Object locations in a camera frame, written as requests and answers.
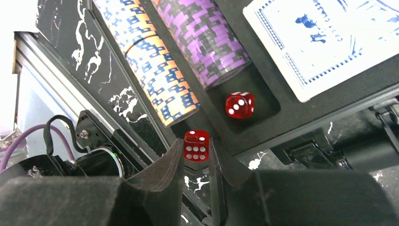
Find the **white vein pattern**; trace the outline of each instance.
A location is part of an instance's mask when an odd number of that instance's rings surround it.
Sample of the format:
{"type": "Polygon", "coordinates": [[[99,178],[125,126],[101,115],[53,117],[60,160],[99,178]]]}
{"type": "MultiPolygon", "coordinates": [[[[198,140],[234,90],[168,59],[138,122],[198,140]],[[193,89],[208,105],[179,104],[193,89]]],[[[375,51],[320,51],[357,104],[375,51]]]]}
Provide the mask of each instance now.
{"type": "MultiPolygon", "coordinates": [[[[41,17],[41,13],[46,9],[48,0],[40,0],[38,2],[37,6],[37,12],[36,12],[36,25],[39,23],[39,19],[41,17]]],[[[59,16],[59,6],[61,6],[63,1],[61,0],[58,4],[56,2],[56,7],[51,15],[51,22],[50,22],[50,31],[51,35],[50,37],[46,37],[43,35],[50,43],[55,44],[54,47],[56,48],[58,46],[58,40],[59,40],[59,31],[60,31],[60,26],[61,26],[61,17],[59,16]]]]}
{"type": "Polygon", "coordinates": [[[208,178],[207,175],[204,175],[204,176],[202,176],[202,177],[197,178],[197,182],[190,181],[190,179],[188,178],[188,176],[184,176],[184,183],[186,184],[186,186],[187,186],[188,188],[190,188],[190,183],[195,184],[195,185],[198,185],[198,188],[196,188],[196,189],[194,190],[194,192],[201,190],[201,189],[202,189],[202,186],[208,184],[209,182],[210,182],[210,181],[209,181],[209,178],[208,178]]]}
{"type": "Polygon", "coordinates": [[[111,82],[111,77],[112,77],[112,55],[111,55],[111,51],[110,51],[110,73],[108,74],[108,81],[103,81],[100,83],[100,89],[98,90],[98,94],[100,94],[101,90],[104,87],[104,84],[108,84],[111,82]]]}
{"type": "Polygon", "coordinates": [[[259,165],[261,164],[262,158],[266,155],[266,153],[259,152],[259,153],[257,153],[257,155],[258,155],[257,159],[254,159],[249,162],[248,168],[250,170],[255,170],[259,167],[259,165]]]}
{"type": "Polygon", "coordinates": [[[147,119],[147,114],[141,113],[141,115],[135,119],[134,121],[129,118],[129,115],[132,115],[134,107],[138,104],[137,95],[133,91],[132,87],[125,88],[121,91],[119,95],[114,95],[108,103],[114,105],[114,111],[118,113],[119,116],[126,119],[126,121],[131,123],[136,123],[139,120],[147,119]]]}
{"type": "Polygon", "coordinates": [[[186,224],[189,223],[189,220],[184,215],[180,215],[180,216],[183,218],[183,220],[186,222],[186,224]]]}
{"type": "Polygon", "coordinates": [[[76,26],[75,36],[76,36],[76,41],[78,42],[79,47],[73,51],[71,57],[76,61],[75,70],[77,71],[79,69],[80,65],[82,64],[83,55],[85,53],[83,37],[85,37],[87,40],[93,40],[94,45],[96,47],[96,51],[94,52],[94,56],[92,56],[89,59],[89,62],[86,65],[85,78],[84,78],[90,84],[93,74],[95,74],[98,71],[98,68],[101,64],[100,52],[101,52],[101,49],[103,48],[104,37],[101,36],[99,43],[97,43],[97,39],[92,34],[89,34],[87,24],[85,21],[86,9],[83,8],[82,0],[77,0],[77,8],[78,8],[78,14],[79,14],[80,21],[78,21],[78,24],[76,26]],[[80,28],[82,26],[84,26],[84,28],[85,28],[84,35],[82,35],[80,33],[80,28]]]}

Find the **bolt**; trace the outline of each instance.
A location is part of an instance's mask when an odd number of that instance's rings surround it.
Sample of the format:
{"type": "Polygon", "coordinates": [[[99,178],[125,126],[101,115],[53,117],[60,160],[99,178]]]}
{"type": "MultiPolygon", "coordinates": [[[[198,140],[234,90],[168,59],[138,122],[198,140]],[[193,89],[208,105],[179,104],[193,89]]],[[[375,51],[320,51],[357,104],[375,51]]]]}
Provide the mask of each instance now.
{"type": "Polygon", "coordinates": [[[74,160],[68,160],[65,163],[67,163],[69,165],[69,167],[71,168],[71,170],[76,170],[77,169],[77,163],[74,160]]]}
{"type": "Polygon", "coordinates": [[[11,142],[9,142],[9,141],[4,141],[3,147],[8,147],[8,146],[10,146],[10,144],[11,144],[11,142]]]}
{"type": "Polygon", "coordinates": [[[82,132],[80,133],[80,137],[84,138],[84,139],[88,139],[88,132],[87,130],[82,130],[82,132]]]}

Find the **black bracket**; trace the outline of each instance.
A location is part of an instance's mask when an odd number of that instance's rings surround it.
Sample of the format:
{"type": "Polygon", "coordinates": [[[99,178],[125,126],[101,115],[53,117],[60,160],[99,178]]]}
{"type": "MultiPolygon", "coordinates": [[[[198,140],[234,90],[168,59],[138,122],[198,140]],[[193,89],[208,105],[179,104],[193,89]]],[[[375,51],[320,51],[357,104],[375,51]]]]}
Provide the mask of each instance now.
{"type": "Polygon", "coordinates": [[[291,149],[288,154],[309,169],[336,168],[314,142],[291,149]]]}
{"type": "Polygon", "coordinates": [[[385,117],[390,116],[392,118],[392,113],[391,112],[386,112],[384,114],[377,113],[376,117],[381,121],[383,128],[388,135],[388,138],[392,144],[392,147],[395,149],[396,153],[399,154],[399,141],[396,138],[395,134],[393,133],[391,127],[389,126],[387,120],[385,117]]]}
{"type": "Polygon", "coordinates": [[[119,155],[125,165],[126,177],[142,171],[148,165],[141,156],[138,156],[137,153],[141,153],[138,147],[124,137],[121,131],[115,130],[111,134],[89,110],[80,112],[75,136],[82,147],[89,147],[90,150],[106,147],[119,155]]]}
{"type": "Polygon", "coordinates": [[[96,19],[96,16],[93,12],[93,7],[96,7],[96,6],[94,5],[93,0],[84,0],[83,7],[87,9],[87,11],[89,12],[89,14],[91,15],[91,17],[93,19],[96,19]]]}
{"type": "Polygon", "coordinates": [[[327,153],[331,153],[333,147],[321,128],[271,150],[285,165],[298,161],[308,168],[330,169],[333,166],[327,157],[327,153]]]}

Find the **poker chip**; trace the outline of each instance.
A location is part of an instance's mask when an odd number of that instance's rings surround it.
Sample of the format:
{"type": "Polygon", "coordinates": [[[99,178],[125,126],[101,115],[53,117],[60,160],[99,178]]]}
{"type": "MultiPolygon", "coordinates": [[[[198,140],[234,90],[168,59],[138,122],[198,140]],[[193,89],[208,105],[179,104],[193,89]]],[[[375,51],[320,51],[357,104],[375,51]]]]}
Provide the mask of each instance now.
{"type": "Polygon", "coordinates": [[[210,89],[251,60],[212,0],[152,0],[202,87],[210,89]]]}
{"type": "Polygon", "coordinates": [[[170,127],[199,110],[197,98],[139,2],[95,4],[101,6],[106,25],[163,125],[170,127]]]}

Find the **red die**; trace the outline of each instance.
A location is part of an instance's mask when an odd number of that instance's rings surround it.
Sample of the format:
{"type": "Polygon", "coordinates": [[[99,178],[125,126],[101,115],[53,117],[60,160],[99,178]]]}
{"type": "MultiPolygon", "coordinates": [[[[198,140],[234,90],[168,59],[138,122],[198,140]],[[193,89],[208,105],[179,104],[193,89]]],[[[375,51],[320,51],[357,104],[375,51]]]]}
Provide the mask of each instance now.
{"type": "Polygon", "coordinates": [[[209,157],[209,134],[191,130],[184,136],[184,157],[190,161],[205,161],[209,157]]]}
{"type": "Polygon", "coordinates": [[[236,119],[245,119],[254,112],[254,95],[248,92],[234,92],[226,99],[227,115],[236,119]]]}

